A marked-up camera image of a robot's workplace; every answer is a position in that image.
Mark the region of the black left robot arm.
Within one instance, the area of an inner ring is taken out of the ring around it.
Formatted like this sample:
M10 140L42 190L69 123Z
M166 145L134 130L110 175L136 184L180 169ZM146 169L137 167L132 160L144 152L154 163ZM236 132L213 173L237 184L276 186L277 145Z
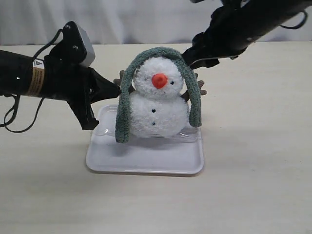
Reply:
M117 98L121 90L91 67L51 55L34 59L2 50L0 93L66 101L81 128L92 130L98 125L98 120L91 105Z

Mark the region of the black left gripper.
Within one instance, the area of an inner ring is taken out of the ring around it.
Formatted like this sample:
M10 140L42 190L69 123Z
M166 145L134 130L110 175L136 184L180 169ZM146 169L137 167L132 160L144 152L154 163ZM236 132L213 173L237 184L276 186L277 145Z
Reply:
M45 75L42 96L66 101L83 130L98 125L91 103L117 98L118 85L101 76L94 68L86 68L52 55L44 57Z

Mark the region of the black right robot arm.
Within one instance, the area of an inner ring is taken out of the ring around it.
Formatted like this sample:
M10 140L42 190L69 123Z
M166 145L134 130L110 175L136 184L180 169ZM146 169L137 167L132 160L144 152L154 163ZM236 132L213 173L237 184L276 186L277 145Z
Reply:
M211 14L209 27L195 35L183 54L192 68L210 68L223 58L236 59L256 42L292 17L302 13L303 19L289 27L296 30L307 19L310 0L224 0Z

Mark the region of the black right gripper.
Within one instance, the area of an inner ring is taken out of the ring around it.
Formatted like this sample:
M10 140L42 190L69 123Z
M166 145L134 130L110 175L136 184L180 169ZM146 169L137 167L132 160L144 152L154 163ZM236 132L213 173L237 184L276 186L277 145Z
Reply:
M192 70L211 68L220 58L242 54L256 41L256 1L223 0L211 14L208 28L195 35L182 57Z

